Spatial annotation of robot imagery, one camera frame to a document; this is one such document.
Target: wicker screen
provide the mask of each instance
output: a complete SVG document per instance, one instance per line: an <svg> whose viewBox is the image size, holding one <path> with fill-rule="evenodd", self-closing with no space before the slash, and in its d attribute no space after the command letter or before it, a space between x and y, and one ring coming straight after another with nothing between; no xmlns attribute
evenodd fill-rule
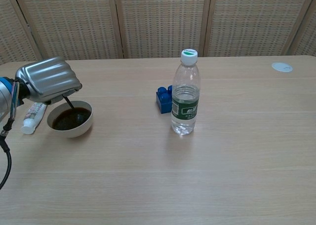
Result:
<svg viewBox="0 0 316 225"><path fill-rule="evenodd" d="M35 53L10 0L0 0L0 10L0 64L35 61Z"/></svg>
<svg viewBox="0 0 316 225"><path fill-rule="evenodd" d="M302 34L295 55L316 56L316 10Z"/></svg>
<svg viewBox="0 0 316 225"><path fill-rule="evenodd" d="M179 57L182 49L198 50L204 0L119 0L119 4L125 57Z"/></svg>
<svg viewBox="0 0 316 225"><path fill-rule="evenodd" d="M119 56L109 0L23 0L49 57Z"/></svg>
<svg viewBox="0 0 316 225"><path fill-rule="evenodd" d="M305 0L216 0L208 56L280 55Z"/></svg>

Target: blue lego block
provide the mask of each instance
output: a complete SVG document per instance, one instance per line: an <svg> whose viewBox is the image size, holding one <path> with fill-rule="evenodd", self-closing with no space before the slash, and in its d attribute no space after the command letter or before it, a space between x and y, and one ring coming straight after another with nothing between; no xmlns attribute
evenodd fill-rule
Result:
<svg viewBox="0 0 316 225"><path fill-rule="evenodd" d="M172 109L172 85L168 87L160 87L156 92L156 101L161 114L170 113Z"/></svg>

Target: toothpaste tube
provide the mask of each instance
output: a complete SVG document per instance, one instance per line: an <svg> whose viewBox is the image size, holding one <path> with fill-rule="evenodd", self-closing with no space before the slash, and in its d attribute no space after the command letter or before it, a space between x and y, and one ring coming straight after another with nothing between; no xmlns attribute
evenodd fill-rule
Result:
<svg viewBox="0 0 316 225"><path fill-rule="evenodd" d="M31 106L24 117L23 126L21 127L22 133L27 135L33 134L44 116L46 107L47 105L43 103L34 103Z"/></svg>

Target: tube cap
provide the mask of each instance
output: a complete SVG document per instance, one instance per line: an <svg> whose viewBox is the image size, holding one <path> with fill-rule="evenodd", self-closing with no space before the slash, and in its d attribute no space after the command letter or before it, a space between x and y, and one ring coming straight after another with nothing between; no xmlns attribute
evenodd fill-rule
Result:
<svg viewBox="0 0 316 225"><path fill-rule="evenodd" d="M181 52L181 62L186 66L194 65L198 61L198 52L193 49L185 49Z"/></svg>
<svg viewBox="0 0 316 225"><path fill-rule="evenodd" d="M36 128L36 123L33 119L25 119L23 121L23 126L21 127L21 131L23 134L31 135L34 133Z"/></svg>

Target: dark liquid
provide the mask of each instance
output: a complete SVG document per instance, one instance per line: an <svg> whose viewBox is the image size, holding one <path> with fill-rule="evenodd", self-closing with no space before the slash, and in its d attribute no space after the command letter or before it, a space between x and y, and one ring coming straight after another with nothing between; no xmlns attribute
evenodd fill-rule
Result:
<svg viewBox="0 0 316 225"><path fill-rule="evenodd" d="M84 124L91 115L91 111L85 108L68 109L62 112L54 121L53 129L71 130Z"/></svg>

